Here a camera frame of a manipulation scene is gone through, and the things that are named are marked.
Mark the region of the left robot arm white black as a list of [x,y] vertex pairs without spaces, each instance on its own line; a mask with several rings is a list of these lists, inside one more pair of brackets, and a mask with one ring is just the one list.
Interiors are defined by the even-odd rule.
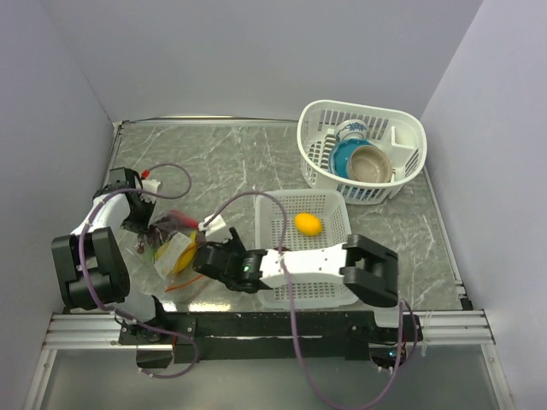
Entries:
[[52,241],[51,253],[66,309],[97,308],[88,286],[103,304],[100,309],[121,319],[122,329],[150,343],[168,336],[170,323],[159,300],[134,289],[115,233],[147,232],[162,183],[127,167],[109,171],[107,184],[96,191],[85,220],[71,233]]

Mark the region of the clear zip top bag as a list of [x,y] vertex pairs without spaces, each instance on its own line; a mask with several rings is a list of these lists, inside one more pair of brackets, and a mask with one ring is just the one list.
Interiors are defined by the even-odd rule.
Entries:
[[193,272],[197,256],[198,222],[179,210],[168,210],[138,234],[136,250],[167,286],[165,292],[184,289],[204,278]]

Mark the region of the white perforated rectangular basket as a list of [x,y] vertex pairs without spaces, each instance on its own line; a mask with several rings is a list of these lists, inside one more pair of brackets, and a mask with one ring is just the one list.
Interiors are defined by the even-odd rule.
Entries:
[[[351,234],[343,196],[335,190],[274,190],[255,199],[255,246],[277,251],[288,250],[285,264],[291,274],[293,297],[298,309],[338,308],[357,302],[357,296],[343,283],[338,269],[345,265],[342,244]],[[323,231],[315,237],[300,233],[294,217],[313,214],[321,220]]]

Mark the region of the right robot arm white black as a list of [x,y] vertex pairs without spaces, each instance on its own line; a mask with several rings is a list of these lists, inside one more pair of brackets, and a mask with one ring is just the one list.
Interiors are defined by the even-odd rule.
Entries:
[[359,234],[322,249],[248,250],[235,229],[230,234],[198,248],[195,272],[257,295],[265,308],[319,310],[360,302],[378,337],[389,341],[403,331],[395,251]]

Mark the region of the yellow fake banana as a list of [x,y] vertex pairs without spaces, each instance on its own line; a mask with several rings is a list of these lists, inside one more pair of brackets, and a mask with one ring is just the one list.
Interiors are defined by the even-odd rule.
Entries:
[[197,233],[195,231],[190,236],[176,233],[155,252],[154,268],[161,278],[174,276],[192,262],[196,252]]

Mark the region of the yellow fake lemon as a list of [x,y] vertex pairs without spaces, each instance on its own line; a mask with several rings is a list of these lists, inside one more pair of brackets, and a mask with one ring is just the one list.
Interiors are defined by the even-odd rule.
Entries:
[[321,220],[313,214],[300,213],[294,217],[296,229],[305,236],[315,237],[322,233]]

